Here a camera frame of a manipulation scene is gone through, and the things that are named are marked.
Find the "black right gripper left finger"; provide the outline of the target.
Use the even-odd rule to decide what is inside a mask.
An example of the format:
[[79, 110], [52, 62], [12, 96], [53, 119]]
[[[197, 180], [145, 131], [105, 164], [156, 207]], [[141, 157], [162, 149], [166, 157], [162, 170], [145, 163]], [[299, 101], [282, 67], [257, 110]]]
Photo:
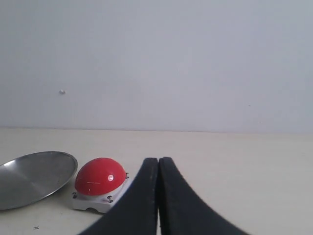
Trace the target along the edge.
[[118, 202], [82, 235], [155, 235], [158, 160], [145, 158], [130, 187]]

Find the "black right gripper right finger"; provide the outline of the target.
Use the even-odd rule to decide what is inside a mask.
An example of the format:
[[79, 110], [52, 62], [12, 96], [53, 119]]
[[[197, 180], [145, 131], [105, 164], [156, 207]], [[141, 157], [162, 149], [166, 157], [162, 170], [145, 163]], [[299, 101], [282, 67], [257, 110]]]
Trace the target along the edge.
[[170, 157], [158, 163], [158, 207], [163, 235], [246, 235], [209, 207]]

